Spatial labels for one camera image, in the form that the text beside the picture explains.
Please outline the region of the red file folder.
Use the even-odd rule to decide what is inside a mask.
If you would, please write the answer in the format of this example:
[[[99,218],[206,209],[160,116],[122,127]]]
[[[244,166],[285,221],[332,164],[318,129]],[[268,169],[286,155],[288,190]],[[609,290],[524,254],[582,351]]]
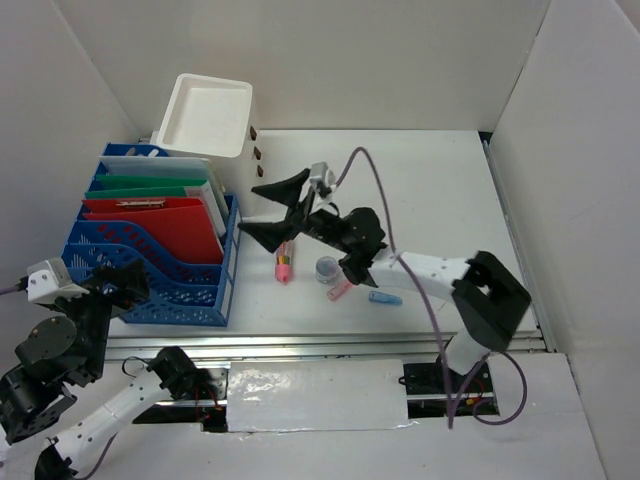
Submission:
[[[84,199],[83,206],[85,220],[133,223],[181,262],[221,264],[223,261],[223,247],[199,198]]]

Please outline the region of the green clip file folder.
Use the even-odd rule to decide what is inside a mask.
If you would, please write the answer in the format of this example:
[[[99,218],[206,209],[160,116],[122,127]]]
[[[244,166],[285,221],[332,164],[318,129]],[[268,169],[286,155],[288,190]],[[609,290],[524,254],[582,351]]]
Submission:
[[[224,195],[204,178],[97,175],[87,199],[193,197],[202,201],[218,237],[226,233],[229,209]]]

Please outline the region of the white foam drawer box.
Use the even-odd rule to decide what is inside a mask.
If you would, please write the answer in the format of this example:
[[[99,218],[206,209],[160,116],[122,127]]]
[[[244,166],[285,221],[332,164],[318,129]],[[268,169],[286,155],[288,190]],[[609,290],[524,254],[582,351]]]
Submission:
[[[155,144],[175,156],[208,159],[242,213],[256,213],[251,189],[263,182],[264,149],[251,84],[179,75]]]

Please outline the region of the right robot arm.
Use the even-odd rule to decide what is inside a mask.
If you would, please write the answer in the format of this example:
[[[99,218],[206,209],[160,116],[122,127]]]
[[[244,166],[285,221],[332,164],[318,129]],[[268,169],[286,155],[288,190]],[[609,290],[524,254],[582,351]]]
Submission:
[[[273,253],[299,235],[342,253],[338,264],[353,285],[415,291],[453,305],[463,327],[439,346],[435,368],[446,392],[461,389],[470,372],[492,353],[504,353],[531,305],[522,283],[492,253],[446,258],[394,247],[391,227],[371,207],[342,215],[332,196],[332,171],[316,164],[279,182],[254,186],[252,194],[286,210],[279,221],[242,221],[239,228]]]

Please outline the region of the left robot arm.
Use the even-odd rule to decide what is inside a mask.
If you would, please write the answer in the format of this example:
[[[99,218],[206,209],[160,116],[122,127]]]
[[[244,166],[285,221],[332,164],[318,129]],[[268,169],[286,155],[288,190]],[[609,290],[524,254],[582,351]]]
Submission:
[[[76,283],[63,260],[52,258],[29,267],[11,290],[52,313],[16,347],[18,364],[1,378],[1,427],[13,446],[60,420],[77,401],[70,387],[84,388],[102,378],[111,320],[146,302],[150,288],[141,260],[98,266]],[[86,465],[101,466],[122,429],[166,397],[189,396],[198,374],[180,347],[164,347],[88,417],[44,436],[33,460],[22,467],[15,460],[5,465],[20,479],[84,479]]]

